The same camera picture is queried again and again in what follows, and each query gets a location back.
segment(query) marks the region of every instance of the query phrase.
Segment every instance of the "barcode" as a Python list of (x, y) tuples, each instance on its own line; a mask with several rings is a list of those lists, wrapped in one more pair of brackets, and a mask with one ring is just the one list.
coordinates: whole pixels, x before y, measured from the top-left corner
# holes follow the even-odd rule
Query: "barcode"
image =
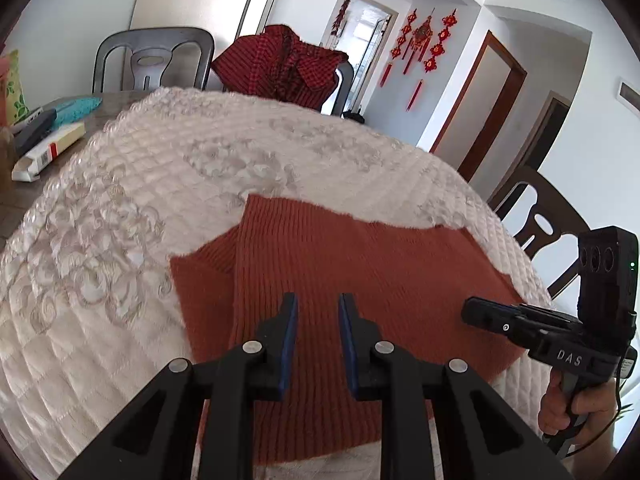
[(51, 162), (50, 151), (47, 150), (40, 156), (40, 167), (44, 168), (47, 164)]

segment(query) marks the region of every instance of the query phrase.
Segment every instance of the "ribbed knit fabric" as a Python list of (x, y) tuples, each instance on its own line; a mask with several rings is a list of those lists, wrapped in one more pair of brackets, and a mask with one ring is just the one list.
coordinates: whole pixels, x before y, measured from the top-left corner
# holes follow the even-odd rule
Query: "ribbed knit fabric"
[(522, 350), (462, 323), (469, 296), (521, 299), (466, 230), (369, 223), (319, 206), (250, 196), (240, 224), (188, 256), (172, 275), (196, 361), (219, 357), (274, 316), (284, 292), (300, 304), (284, 402), (258, 402), (257, 463), (289, 462), (380, 439), (380, 407), (346, 386), (337, 320), (341, 292), (382, 336), (416, 357), (459, 357), (491, 381)]

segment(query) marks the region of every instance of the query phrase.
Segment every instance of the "chair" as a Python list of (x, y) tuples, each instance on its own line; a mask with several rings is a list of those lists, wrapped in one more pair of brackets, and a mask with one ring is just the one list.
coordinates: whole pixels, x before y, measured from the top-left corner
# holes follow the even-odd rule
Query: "chair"
[(93, 92), (104, 91), (104, 67), (107, 56), (115, 48), (126, 46), (132, 51), (133, 89), (151, 91), (160, 86), (160, 79), (174, 50), (184, 43), (197, 43), (200, 47), (200, 61), (193, 86), (204, 90), (213, 59), (213, 36), (201, 28), (159, 27), (124, 30), (104, 40), (95, 56)]
[(342, 81), (340, 82), (338, 95), (335, 97), (331, 115), (341, 117), (344, 111), (344, 105), (347, 103), (347, 97), (349, 97), (349, 90), (351, 90), (353, 83), (353, 66), (351, 66), (351, 63), (348, 61), (343, 61), (336, 67), (336, 71), (340, 73)]
[[(538, 194), (538, 199), (531, 207), (524, 227), (514, 236), (521, 246), (533, 236), (531, 243), (524, 249), (529, 258), (533, 259), (540, 249), (558, 241), (561, 235), (572, 234), (577, 236), (589, 230), (587, 223), (558, 190), (529, 166), (516, 168), (507, 182), (489, 201), (489, 206), (501, 220), (504, 220), (511, 209), (511, 206), (505, 204), (505, 202), (521, 184), (528, 184)], [(536, 215), (543, 216), (549, 222), (553, 229), (551, 234), (547, 234), (536, 222)], [(558, 297), (577, 276), (578, 259), (576, 258), (574, 263), (547, 289), (551, 298)]]

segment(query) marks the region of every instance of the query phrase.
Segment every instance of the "red plaid shirt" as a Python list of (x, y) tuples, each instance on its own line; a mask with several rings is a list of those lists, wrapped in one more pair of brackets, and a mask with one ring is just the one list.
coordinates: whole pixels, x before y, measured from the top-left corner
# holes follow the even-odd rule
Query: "red plaid shirt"
[(303, 43), (287, 25), (242, 36), (211, 63), (233, 92), (319, 110), (338, 85), (336, 67), (349, 57)]

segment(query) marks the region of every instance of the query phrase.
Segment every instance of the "quilted bedspread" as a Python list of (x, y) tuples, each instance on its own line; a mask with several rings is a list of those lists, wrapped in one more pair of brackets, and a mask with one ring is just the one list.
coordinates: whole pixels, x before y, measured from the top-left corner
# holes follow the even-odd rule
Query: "quilted bedspread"
[[(465, 227), (521, 297), (550, 306), (497, 216), (435, 156), (294, 105), (159, 89), (48, 182), (2, 254), (0, 428), (37, 478), (56, 478), (160, 368), (190, 356), (168, 258), (238, 223), (252, 192)], [(547, 382), (523, 356), (494, 387), (535, 428)], [(378, 478), (379, 461), (376, 443), (256, 476)]]

